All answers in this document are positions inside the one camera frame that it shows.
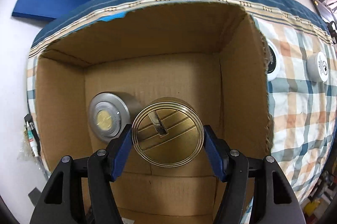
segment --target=gold tin can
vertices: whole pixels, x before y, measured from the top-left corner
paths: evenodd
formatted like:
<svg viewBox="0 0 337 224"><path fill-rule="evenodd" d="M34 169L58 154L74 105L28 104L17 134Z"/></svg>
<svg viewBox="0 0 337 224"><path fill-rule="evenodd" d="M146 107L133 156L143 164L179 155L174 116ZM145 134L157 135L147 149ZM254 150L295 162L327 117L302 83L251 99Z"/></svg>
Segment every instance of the gold tin can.
<svg viewBox="0 0 337 224"><path fill-rule="evenodd" d="M185 101L159 98L142 110L132 125L136 151L161 167L177 167L194 159L203 146L203 125Z"/></svg>

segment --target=plaid tablecloth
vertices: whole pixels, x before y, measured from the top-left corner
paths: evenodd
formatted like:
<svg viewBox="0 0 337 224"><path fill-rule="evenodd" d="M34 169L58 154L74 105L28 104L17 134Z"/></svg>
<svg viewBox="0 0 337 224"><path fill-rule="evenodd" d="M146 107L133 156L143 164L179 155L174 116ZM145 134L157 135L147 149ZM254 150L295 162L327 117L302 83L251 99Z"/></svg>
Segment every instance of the plaid tablecloth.
<svg viewBox="0 0 337 224"><path fill-rule="evenodd" d="M192 0L93 0L68 16L47 25L36 37L28 59L27 97L36 124L37 61L52 41L105 16L150 5ZM237 4L251 14L261 33L281 55L277 78L268 82L269 112L274 121L271 155L280 164L301 202L311 192L326 162L335 132L337 59L324 22L293 0L193 0ZM322 51L328 59L329 79L309 80L306 61ZM242 218L248 223L250 208Z"/></svg>

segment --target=checkered fabric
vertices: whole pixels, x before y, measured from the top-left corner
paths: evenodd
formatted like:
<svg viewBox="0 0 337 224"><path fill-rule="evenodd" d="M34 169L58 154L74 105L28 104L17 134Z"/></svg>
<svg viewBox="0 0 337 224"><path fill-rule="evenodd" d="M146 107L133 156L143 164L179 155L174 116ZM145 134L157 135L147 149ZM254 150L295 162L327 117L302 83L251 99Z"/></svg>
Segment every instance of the checkered fabric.
<svg viewBox="0 0 337 224"><path fill-rule="evenodd" d="M277 47L282 60L280 72L276 79L268 82L269 112L274 121L273 139L269 139L272 143L271 155L280 164L298 200L303 201L318 180L333 140L337 107L337 59L331 37L326 31L308 19L293 16L276 7L248 0L105 2L105 7L100 6L99 10L82 15L63 24L61 28L49 30L34 42L28 60L27 96L35 124L36 68L38 58L48 44L106 16L125 14L147 6L191 1L240 5L251 14L261 33ZM325 83L311 82L306 70L307 57L319 51L328 60L329 78ZM250 210L251 204L242 223L249 222Z"/></svg>

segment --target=metal screw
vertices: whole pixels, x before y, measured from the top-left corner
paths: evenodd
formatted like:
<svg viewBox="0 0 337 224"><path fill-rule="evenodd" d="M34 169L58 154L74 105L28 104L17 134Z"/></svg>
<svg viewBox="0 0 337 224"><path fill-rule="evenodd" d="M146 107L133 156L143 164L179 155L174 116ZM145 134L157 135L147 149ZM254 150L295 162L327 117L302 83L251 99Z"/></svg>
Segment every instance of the metal screw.
<svg viewBox="0 0 337 224"><path fill-rule="evenodd" d="M67 163L69 161L70 161L70 156L65 156L65 157L62 158L63 163Z"/></svg>
<svg viewBox="0 0 337 224"><path fill-rule="evenodd" d="M234 157L237 157L240 153L238 150L230 150L230 154Z"/></svg>
<svg viewBox="0 0 337 224"><path fill-rule="evenodd" d="M107 151L104 150L104 149L100 149L100 150L97 151L97 155L98 155L99 157L105 155L106 153L107 153Z"/></svg>
<svg viewBox="0 0 337 224"><path fill-rule="evenodd" d="M273 163L275 161L275 159L272 156L267 156L266 160L270 163Z"/></svg>

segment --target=gold rim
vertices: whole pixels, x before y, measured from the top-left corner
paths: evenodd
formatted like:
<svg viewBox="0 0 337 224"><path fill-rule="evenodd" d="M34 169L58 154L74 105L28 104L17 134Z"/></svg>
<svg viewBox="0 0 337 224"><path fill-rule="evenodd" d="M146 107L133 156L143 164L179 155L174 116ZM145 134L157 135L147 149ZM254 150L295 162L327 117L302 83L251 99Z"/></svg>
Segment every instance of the gold rim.
<svg viewBox="0 0 337 224"><path fill-rule="evenodd" d="M196 149L194 150L194 152L186 159L177 162L177 163L172 163L172 164L164 164L161 162L157 162L155 160L153 160L152 158L149 158L144 152L143 150L140 148L139 142L138 142L138 138L137 138L137 134L138 134L138 128L140 123L143 121L143 119L150 113L153 112L155 110L162 110L162 109L171 109L171 110L175 110L175 111L179 111L184 113L185 115L187 115L195 124L197 131L198 131L198 144L196 146ZM154 103L149 105L148 107L146 107L144 110L142 110L137 117L135 118L133 124L132 124L132 141L134 143L134 148L136 149L137 153L140 154L140 156L142 158L144 158L145 160L147 160L148 162L157 165L157 166L161 166L161 167L178 167L178 166L182 166L188 162L190 162L191 160L193 160L198 153L200 152L200 150L203 147L203 139L204 139L204 132L203 132L203 125L198 117L198 115L195 113L195 111L193 109L191 109L190 107L183 105L181 103L177 103L177 102L158 102L158 103Z"/></svg>

